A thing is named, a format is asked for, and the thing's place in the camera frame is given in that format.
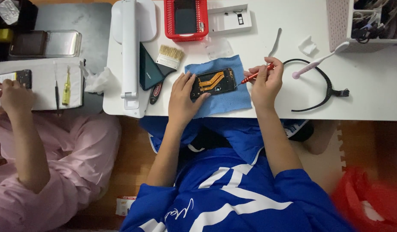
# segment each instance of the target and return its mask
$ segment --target red bag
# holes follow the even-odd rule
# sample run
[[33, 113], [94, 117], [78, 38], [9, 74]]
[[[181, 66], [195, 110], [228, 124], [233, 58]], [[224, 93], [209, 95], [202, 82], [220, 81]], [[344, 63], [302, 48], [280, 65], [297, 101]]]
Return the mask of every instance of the red bag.
[[[397, 189], [370, 183], [366, 172], [360, 168], [347, 168], [332, 194], [332, 200], [339, 212], [359, 231], [397, 232]], [[363, 206], [365, 201], [382, 217], [381, 221], [367, 216]]]

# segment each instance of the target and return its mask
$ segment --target black headband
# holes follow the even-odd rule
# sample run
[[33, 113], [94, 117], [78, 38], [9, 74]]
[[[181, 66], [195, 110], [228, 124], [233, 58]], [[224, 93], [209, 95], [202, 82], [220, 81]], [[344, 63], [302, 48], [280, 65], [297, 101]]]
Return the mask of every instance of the black headband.
[[[288, 60], [288, 61], [284, 62], [283, 65], [285, 65], [289, 62], [292, 62], [292, 61], [302, 61], [302, 62], [305, 62], [308, 64], [310, 63], [307, 60], [292, 59], [292, 60]], [[315, 68], [325, 78], [325, 81], [327, 83], [327, 91], [326, 91], [325, 99], [321, 103], [317, 104], [314, 107], [310, 107], [310, 108], [306, 108], [306, 109], [302, 109], [302, 110], [293, 110], [292, 109], [292, 112], [304, 112], [304, 111], [308, 111], [308, 110], [320, 107], [320, 106], [324, 105], [326, 102], [328, 102], [331, 96], [335, 96], [335, 97], [348, 97], [349, 96], [350, 91], [348, 89], [341, 90], [341, 91], [334, 90], [333, 86], [332, 86], [332, 82], [330, 81], [329, 77], [320, 68], [318, 68], [318, 67], [315, 67]]]

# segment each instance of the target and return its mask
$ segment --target yellow screwdriver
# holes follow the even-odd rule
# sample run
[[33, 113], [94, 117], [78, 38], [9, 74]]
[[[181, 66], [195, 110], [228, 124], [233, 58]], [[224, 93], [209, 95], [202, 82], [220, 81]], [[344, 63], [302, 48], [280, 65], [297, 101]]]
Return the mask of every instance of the yellow screwdriver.
[[64, 84], [64, 92], [62, 94], [62, 105], [63, 106], [68, 106], [69, 99], [71, 96], [71, 91], [70, 91], [71, 82], [69, 80], [69, 76], [70, 76], [69, 69], [70, 69], [70, 67], [67, 66], [67, 81]]

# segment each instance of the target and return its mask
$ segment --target blue shirt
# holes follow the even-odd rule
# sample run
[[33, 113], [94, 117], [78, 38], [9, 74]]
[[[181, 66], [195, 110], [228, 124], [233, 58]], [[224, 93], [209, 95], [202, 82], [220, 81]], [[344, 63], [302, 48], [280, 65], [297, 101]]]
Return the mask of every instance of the blue shirt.
[[142, 184], [121, 231], [354, 231], [302, 169], [273, 177], [265, 155], [198, 154], [174, 187]]

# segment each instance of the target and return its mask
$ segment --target brush bristles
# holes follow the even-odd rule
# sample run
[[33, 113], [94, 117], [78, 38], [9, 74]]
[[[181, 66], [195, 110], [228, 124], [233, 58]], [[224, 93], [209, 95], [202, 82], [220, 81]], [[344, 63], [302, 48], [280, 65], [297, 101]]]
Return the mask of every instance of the brush bristles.
[[171, 57], [175, 60], [181, 60], [184, 57], [183, 51], [174, 47], [169, 47], [167, 45], [161, 45], [160, 54]]

